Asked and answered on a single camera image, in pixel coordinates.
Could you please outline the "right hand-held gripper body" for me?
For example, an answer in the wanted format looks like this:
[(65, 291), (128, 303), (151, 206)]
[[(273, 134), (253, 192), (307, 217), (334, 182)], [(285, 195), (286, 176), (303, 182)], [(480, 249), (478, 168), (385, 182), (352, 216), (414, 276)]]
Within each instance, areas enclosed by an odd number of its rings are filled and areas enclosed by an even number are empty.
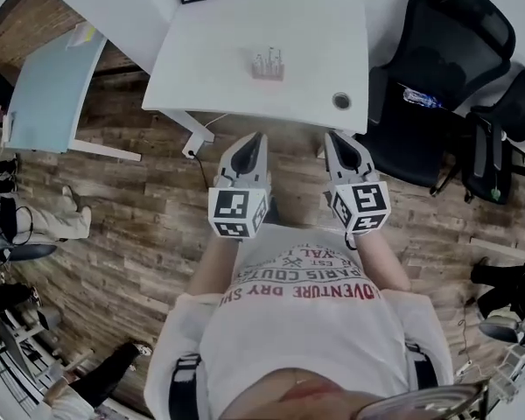
[(391, 213), (387, 183), (376, 171), (330, 171), (326, 199), (345, 232), (365, 235), (383, 226)]

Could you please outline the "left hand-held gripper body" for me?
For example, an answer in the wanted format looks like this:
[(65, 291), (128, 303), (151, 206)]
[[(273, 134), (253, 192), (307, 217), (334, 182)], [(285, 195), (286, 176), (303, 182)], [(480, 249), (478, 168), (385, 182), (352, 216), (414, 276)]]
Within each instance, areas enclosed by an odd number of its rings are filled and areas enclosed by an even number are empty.
[(220, 175), (208, 191), (208, 221), (216, 235), (253, 239), (270, 209), (269, 181)]

